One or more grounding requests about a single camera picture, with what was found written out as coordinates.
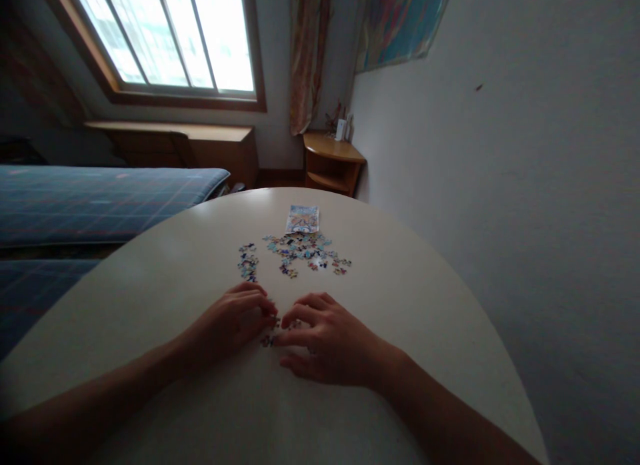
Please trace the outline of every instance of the wooden cabinet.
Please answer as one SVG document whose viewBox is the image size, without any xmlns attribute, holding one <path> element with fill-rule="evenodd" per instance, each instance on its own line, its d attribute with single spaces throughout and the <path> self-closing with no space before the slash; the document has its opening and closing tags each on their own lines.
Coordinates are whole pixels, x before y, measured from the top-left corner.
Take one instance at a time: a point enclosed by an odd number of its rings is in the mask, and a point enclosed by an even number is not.
<svg viewBox="0 0 640 465">
<path fill-rule="evenodd" d="M 353 197 L 360 167 L 367 160 L 346 141 L 335 141 L 321 131 L 304 134 L 307 150 L 305 186 Z"/>
<path fill-rule="evenodd" d="M 231 174 L 232 185 L 255 185 L 258 155 L 253 127 L 136 121 L 88 121 L 85 125 L 103 130 L 117 155 L 131 166 L 224 168 Z"/>
</svg>

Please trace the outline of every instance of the hand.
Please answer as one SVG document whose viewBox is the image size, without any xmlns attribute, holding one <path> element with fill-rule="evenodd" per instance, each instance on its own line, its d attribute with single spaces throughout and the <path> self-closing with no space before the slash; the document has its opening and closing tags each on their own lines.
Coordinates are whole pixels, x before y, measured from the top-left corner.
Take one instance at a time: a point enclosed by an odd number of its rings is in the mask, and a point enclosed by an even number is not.
<svg viewBox="0 0 640 465">
<path fill-rule="evenodd" d="M 260 308 L 262 316 L 245 324 L 243 316 L 254 308 Z M 267 292 L 260 285 L 240 283 L 174 340 L 180 367 L 192 372 L 228 358 L 266 327 L 273 327 L 277 314 L 278 310 L 267 300 Z"/>
<path fill-rule="evenodd" d="M 293 329 L 275 339 L 275 346 L 298 345 L 314 352 L 309 357 L 290 354 L 280 365 L 295 375 L 327 384 L 375 389 L 400 350 L 382 340 L 329 294 L 308 294 L 296 300 L 282 318 L 281 327 L 301 320 L 311 327 Z"/>
</svg>

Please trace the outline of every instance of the tabletop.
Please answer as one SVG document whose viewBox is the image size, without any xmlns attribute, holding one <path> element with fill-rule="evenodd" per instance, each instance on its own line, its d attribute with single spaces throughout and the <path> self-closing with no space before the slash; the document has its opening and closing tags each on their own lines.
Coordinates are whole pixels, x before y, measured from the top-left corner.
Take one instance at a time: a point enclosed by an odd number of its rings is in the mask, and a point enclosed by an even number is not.
<svg viewBox="0 0 640 465">
<path fill-rule="evenodd" d="M 305 261 L 283 275 L 266 235 L 283 236 L 291 204 L 318 205 L 320 231 L 346 274 Z M 442 257 L 393 217 L 313 189 L 217 198 L 156 225 L 86 275 L 0 364 L 8 413 L 136 358 L 184 330 L 241 280 L 239 247 L 280 313 L 326 291 L 375 333 L 548 463 L 531 405 L 477 300 Z M 222 366 L 166 389 L 96 462 L 421 463 L 407 429 L 374 393 L 300 380 L 278 348 L 254 342 Z"/>
<path fill-rule="evenodd" d="M 311 153 L 337 161 L 367 163 L 367 160 L 348 141 L 336 141 L 322 131 L 308 131 L 303 135 L 305 148 Z"/>
<path fill-rule="evenodd" d="M 192 140 L 242 141 L 253 127 L 162 123 L 153 121 L 87 121 L 85 126 L 114 131 L 177 131 Z"/>
</svg>

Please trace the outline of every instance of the mattress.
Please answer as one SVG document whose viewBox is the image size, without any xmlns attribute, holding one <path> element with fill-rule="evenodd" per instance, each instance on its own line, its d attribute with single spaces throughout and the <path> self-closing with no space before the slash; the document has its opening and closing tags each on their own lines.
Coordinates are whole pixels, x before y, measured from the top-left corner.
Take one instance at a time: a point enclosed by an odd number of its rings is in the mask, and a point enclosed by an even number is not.
<svg viewBox="0 0 640 465">
<path fill-rule="evenodd" d="M 0 360 L 100 260 L 0 261 Z"/>
<path fill-rule="evenodd" d="M 125 243 L 205 201 L 219 168 L 0 165 L 0 247 Z"/>
</svg>

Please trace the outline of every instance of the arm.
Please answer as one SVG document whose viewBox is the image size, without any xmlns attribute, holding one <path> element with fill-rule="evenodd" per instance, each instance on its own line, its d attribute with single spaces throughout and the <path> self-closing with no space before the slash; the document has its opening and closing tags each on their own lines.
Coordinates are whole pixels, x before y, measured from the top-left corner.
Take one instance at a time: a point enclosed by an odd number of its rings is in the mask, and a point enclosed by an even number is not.
<svg viewBox="0 0 640 465">
<path fill-rule="evenodd" d="M 246 326 L 253 308 L 262 317 Z M 3 424 L 19 452 L 38 462 L 79 462 L 164 387 L 236 352 L 267 326 L 275 306 L 264 289 L 244 282 L 222 296 L 174 340 Z"/>
<path fill-rule="evenodd" d="M 282 328 L 296 319 L 311 327 L 285 332 L 274 344 L 306 346 L 315 354 L 291 354 L 282 357 L 280 364 L 302 378 L 363 386 L 380 394 L 434 464 L 538 464 L 502 430 L 328 294 L 309 294 L 297 300 L 283 317 Z"/>
</svg>

